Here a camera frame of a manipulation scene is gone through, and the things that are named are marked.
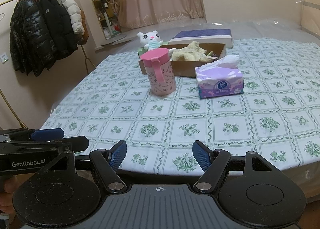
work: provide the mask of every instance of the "human hand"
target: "human hand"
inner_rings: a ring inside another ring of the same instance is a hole
[[[19,187],[16,176],[4,181],[4,192],[0,192],[0,210],[6,214],[14,214],[12,205],[12,196],[14,191]]]

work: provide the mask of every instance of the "pink lid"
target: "pink lid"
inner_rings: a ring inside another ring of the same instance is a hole
[[[169,58],[169,49],[167,48],[157,48],[145,52],[140,56],[140,59],[143,61],[145,67],[153,67],[151,59],[158,58],[161,65],[165,64],[170,60]]]

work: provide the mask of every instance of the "power outlet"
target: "power outlet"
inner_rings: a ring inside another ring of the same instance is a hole
[[[6,61],[9,60],[7,54],[4,52],[2,55],[0,55],[0,59],[1,59],[1,62],[4,64]]]

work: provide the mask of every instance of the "clothes rack leg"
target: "clothes rack leg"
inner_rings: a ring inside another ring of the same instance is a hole
[[[3,98],[3,100],[5,101],[5,103],[7,104],[7,106],[9,107],[10,111],[12,112],[12,114],[13,114],[13,115],[15,116],[15,118],[18,120],[20,126],[21,126],[22,128],[28,128],[28,127],[19,119],[19,117],[16,115],[16,113],[14,112],[14,110],[13,110],[12,107],[11,107],[11,105],[10,105],[9,102],[7,101],[7,99],[6,99],[6,97],[4,96],[3,92],[1,91],[1,89],[0,89],[0,94],[1,94],[1,96],[2,96],[2,98]]]
[[[84,59],[85,69],[87,70],[87,74],[89,74],[87,60],[89,60],[89,62],[93,65],[94,69],[96,69],[96,66],[92,63],[91,59],[89,57],[87,57],[87,54],[84,51],[83,45],[81,45],[81,48],[82,48],[82,51],[83,51],[83,54],[84,54],[84,57],[85,57],[85,59]]]

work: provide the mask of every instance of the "metal bolt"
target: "metal bolt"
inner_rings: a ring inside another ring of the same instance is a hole
[[[123,188],[124,188],[124,185],[123,185],[122,183],[119,183],[119,182],[113,182],[113,183],[109,184],[108,187],[109,187],[111,190],[118,191],[118,190],[123,189]]]
[[[196,184],[196,188],[199,190],[209,190],[211,188],[211,185],[206,182],[201,182]]]

